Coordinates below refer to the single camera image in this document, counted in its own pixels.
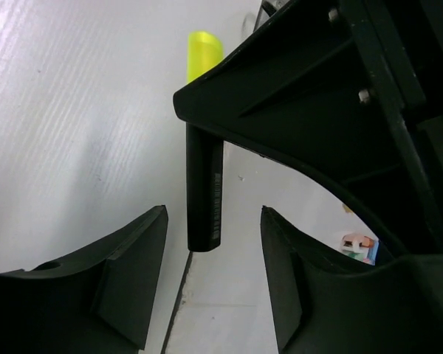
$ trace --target yellow cap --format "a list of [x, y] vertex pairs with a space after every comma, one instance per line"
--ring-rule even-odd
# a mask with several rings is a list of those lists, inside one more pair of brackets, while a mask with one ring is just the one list
[[198, 31], [189, 35], [187, 82], [212, 69], [223, 60], [223, 44], [208, 32]]

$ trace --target metal screw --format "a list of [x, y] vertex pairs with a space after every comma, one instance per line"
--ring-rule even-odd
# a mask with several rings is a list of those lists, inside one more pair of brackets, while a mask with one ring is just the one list
[[363, 105], [367, 105], [371, 102], [371, 93], [369, 92], [368, 89], [364, 88], [357, 95], [360, 98], [360, 102]]
[[333, 23], [336, 22], [340, 18], [340, 11], [336, 7], [332, 8], [328, 12], [328, 20]]

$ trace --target bolt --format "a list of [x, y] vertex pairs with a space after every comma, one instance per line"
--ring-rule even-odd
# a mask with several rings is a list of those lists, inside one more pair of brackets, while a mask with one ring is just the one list
[[369, 92], [368, 89], [364, 88], [357, 95], [360, 98], [360, 102], [363, 105], [367, 105], [371, 102], [371, 93]]
[[328, 12], [328, 20], [333, 23], [336, 22], [338, 19], [340, 18], [340, 11], [338, 11], [338, 9], [336, 7], [333, 7], [329, 12]]

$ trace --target black plastic part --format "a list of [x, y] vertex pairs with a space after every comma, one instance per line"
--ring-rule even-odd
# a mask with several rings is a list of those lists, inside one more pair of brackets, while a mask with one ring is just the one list
[[167, 225], [156, 206], [67, 256], [0, 274], [0, 353], [144, 349]]
[[223, 140], [187, 125], [188, 248], [206, 252], [220, 246]]
[[267, 207], [261, 238], [280, 353], [443, 353], [443, 255], [367, 265]]
[[175, 93], [176, 114], [313, 178], [387, 247], [443, 253], [443, 184], [429, 170], [443, 159], [419, 129], [443, 116], [443, 1], [422, 3], [291, 0]]

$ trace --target white surface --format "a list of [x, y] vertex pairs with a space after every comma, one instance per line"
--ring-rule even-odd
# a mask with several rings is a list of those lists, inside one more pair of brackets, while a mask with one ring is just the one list
[[167, 354], [275, 354], [261, 248], [263, 205], [332, 248], [359, 232], [374, 237], [341, 201], [297, 171], [225, 145], [221, 246], [194, 254]]
[[146, 352], [159, 354], [187, 258], [187, 36], [226, 51], [259, 0], [0, 0], [0, 272], [30, 269], [156, 204], [169, 230]]

